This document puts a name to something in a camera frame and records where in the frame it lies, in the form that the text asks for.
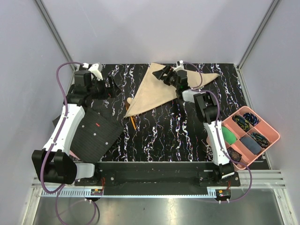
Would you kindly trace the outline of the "beige cloth napkin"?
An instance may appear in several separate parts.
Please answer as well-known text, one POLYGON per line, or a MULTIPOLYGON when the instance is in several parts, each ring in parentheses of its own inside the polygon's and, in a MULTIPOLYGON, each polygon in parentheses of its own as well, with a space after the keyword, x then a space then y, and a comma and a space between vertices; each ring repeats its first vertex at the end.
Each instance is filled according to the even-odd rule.
MULTIPOLYGON (((130 107, 124 116, 125 118, 145 113, 177 98, 175 87, 164 84, 163 81, 158 80, 152 74, 154 71, 161 70, 164 67, 162 64, 150 64, 137 93, 130 103, 130 107)), ((204 74, 187 69, 185 71, 187 72, 187 81, 190 87, 205 86, 220 76, 217 73, 204 74)))

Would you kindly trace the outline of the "beige wooden spoon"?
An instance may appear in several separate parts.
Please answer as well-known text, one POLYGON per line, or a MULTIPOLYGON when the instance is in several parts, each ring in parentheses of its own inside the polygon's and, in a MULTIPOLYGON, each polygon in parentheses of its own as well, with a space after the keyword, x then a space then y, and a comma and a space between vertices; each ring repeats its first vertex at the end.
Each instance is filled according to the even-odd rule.
POLYGON ((127 102, 131 105, 132 104, 132 102, 133 102, 133 99, 132 98, 130 98, 130 97, 128 97, 127 98, 127 102))

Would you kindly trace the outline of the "orange plastic knife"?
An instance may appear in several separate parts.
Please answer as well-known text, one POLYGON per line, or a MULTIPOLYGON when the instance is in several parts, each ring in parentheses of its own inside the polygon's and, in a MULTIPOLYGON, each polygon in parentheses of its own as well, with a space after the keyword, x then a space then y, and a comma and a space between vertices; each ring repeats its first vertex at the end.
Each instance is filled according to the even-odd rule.
MULTIPOLYGON (((126 111, 128 111, 129 106, 130 106, 129 103, 128 103, 127 101, 125 101, 125 108, 126 108, 126 111)), ((135 119, 134 119, 132 116, 130 116, 129 118, 130 118, 130 120, 131 120, 131 122, 132 122, 132 125, 133 125, 134 130, 136 130, 136 121, 135 121, 135 119)))

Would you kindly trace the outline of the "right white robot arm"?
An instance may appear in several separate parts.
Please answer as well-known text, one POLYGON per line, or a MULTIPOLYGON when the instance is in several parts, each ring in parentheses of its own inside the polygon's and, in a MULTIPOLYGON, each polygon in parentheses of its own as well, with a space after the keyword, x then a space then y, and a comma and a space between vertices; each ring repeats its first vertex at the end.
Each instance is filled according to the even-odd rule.
POLYGON ((219 186, 225 185, 234 175, 234 166, 228 155, 222 133, 218 98, 212 91, 199 91, 196 88, 191 88, 188 84, 187 71, 183 69, 176 71, 170 66, 165 66, 152 74, 164 84, 173 86, 179 99, 195 104, 197 118, 203 123, 207 131, 213 153, 212 179, 219 186))

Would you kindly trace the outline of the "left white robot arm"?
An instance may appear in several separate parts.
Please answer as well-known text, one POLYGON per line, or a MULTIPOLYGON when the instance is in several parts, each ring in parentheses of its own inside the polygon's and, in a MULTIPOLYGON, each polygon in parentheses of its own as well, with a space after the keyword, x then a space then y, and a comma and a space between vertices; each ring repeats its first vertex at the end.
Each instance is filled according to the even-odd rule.
POLYGON ((64 94, 61 115, 49 141, 32 153, 32 162, 42 184, 72 184, 85 179, 95 186, 101 181, 96 163, 123 132, 122 125, 107 109, 96 109, 100 100, 120 94, 112 77, 105 82, 101 72, 75 72, 64 94))

